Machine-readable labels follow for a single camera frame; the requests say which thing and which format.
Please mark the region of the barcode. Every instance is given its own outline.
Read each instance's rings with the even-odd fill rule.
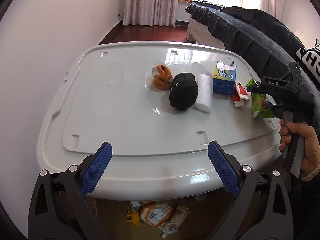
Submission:
[[[177,214],[180,215],[180,216],[182,216],[182,214],[183,214],[183,211],[182,211],[181,209],[177,209],[176,212],[177,212]]]
[[[156,216],[156,213],[154,213],[153,211],[151,212],[149,219],[153,219]]]

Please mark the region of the red and white packet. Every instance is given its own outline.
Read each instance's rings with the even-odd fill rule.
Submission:
[[[244,102],[250,99],[240,82],[235,83],[232,99],[236,107],[244,106]]]

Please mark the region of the hand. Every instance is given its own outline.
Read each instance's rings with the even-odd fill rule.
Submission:
[[[284,152],[288,143],[291,142],[291,136],[288,135],[289,130],[293,133],[302,135],[305,140],[304,158],[302,160],[301,172],[302,176],[306,177],[320,164],[320,146],[319,141],[312,126],[308,126],[304,123],[287,122],[287,126],[284,126],[284,120],[280,120],[280,146],[279,150]]]

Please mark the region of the yellow toy dinosaur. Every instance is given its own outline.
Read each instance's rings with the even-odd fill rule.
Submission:
[[[132,222],[132,224],[133,224],[134,226],[139,226],[139,225],[141,225],[141,223],[140,223],[140,217],[139,217],[138,212],[135,211],[135,210],[132,208],[131,205],[130,205],[130,209],[131,209],[131,211],[128,211],[127,217],[132,218],[132,219],[129,219],[129,220],[127,221],[127,223]]]

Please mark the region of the white wall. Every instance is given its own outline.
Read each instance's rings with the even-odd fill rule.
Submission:
[[[177,11],[176,11],[176,21],[189,22],[190,14],[185,11],[185,8],[188,7],[189,4],[178,2]]]
[[[310,0],[284,0],[281,21],[306,48],[314,47],[320,39],[320,16]]]
[[[0,22],[0,199],[27,235],[36,142],[76,57],[118,22],[120,0],[14,0]]]

